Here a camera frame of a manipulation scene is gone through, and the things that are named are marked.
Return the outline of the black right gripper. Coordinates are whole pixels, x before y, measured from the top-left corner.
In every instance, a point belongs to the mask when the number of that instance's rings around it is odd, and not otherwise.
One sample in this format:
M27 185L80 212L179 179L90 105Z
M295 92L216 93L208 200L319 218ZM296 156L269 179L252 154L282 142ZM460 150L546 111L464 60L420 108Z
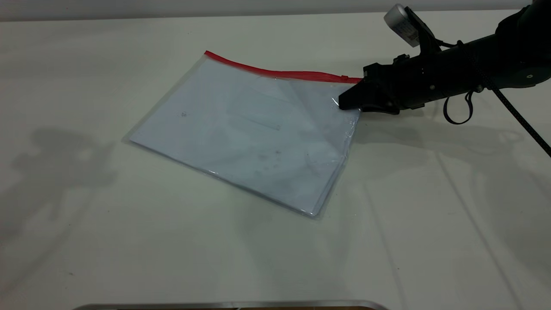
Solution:
M401 110L419 109L425 103L447 98L443 57L449 50L433 55L410 57L403 54L392 64L373 63L364 67L364 79L339 95L340 110L398 115Z

